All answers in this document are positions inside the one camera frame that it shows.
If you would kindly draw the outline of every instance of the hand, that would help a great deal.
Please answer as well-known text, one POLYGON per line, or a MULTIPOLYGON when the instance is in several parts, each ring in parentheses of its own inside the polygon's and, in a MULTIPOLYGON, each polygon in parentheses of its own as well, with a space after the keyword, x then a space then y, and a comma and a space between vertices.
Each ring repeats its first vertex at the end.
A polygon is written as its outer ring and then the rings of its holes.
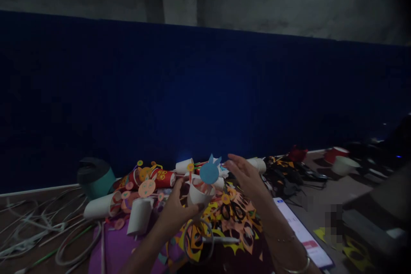
POLYGON ((160 217, 155 223, 153 230, 158 232, 161 237, 168 241, 176 233, 179 232, 181 227, 189 219, 200 213, 204 209, 202 203, 195 204, 186 208, 180 203, 180 190, 187 181, 188 177, 180 178, 174 185, 174 189, 170 194, 170 197, 166 201, 163 211, 160 213, 160 217))
POLYGON ((228 158, 230 160, 225 163, 226 168, 235 175, 240 183, 240 188, 251 201, 271 199, 270 193, 261 180, 257 168, 241 156, 228 154, 228 158))

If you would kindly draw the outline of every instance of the green cable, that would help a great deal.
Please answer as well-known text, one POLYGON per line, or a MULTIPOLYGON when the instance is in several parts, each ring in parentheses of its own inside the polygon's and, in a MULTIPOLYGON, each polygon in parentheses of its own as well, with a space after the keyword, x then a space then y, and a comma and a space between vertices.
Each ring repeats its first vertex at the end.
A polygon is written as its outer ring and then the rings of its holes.
MULTIPOLYGON (((82 233, 79 233, 76 237, 74 237, 68 244, 73 243, 75 240, 77 240, 79 237, 81 237, 84 233, 86 233, 87 231, 89 231, 91 229, 91 227, 93 227, 93 225, 88 226, 82 233)), ((35 263, 33 263, 33 265, 30 268, 34 268, 36 265, 38 265, 39 263, 43 262, 44 260, 47 260, 48 258, 50 258, 51 256, 53 256, 55 253, 57 253, 59 249, 55 249, 53 250, 51 253, 48 253, 46 256, 44 256, 43 258, 37 260, 35 263)))

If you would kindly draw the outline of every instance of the blue paper circle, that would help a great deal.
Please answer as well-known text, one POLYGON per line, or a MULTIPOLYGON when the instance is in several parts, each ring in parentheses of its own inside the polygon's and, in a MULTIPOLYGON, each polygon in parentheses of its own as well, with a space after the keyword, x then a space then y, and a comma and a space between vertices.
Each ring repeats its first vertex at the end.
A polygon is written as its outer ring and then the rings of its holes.
POLYGON ((200 178, 207 184, 214 184, 218 180, 218 168, 213 163, 206 163, 200 169, 200 178))

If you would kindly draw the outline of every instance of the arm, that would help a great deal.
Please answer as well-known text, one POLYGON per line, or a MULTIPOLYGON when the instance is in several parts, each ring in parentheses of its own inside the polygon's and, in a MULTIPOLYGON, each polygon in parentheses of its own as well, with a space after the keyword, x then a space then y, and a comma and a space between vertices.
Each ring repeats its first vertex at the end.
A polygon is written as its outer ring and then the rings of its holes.
POLYGON ((164 244, 180 230, 185 222, 203 209, 203 204, 192 205, 187 208, 182 207, 180 190, 184 180, 186 179, 180 178, 176 182, 154 227, 123 265, 120 274, 150 273, 164 244))
MULTIPOLYGON (((233 154, 228 156, 230 160, 226 162, 227 169, 235 175, 241 189, 251 199, 261 217, 263 232, 276 272, 288 274, 284 269, 291 271, 304 269, 307 265, 307 252, 274 204, 258 170, 240 156, 233 154)), ((306 273, 319 274, 321 272, 311 261, 306 273)))

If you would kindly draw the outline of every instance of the white pen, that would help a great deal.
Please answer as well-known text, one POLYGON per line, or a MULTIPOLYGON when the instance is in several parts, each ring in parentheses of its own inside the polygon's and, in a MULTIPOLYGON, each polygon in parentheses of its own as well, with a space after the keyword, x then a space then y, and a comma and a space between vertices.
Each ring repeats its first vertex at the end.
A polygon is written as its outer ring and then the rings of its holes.
MULTIPOLYGON (((203 243, 211 243, 211 237, 203 237, 203 243)), ((214 243, 236 244, 240 243, 240 239, 231 237, 214 237, 214 243)))

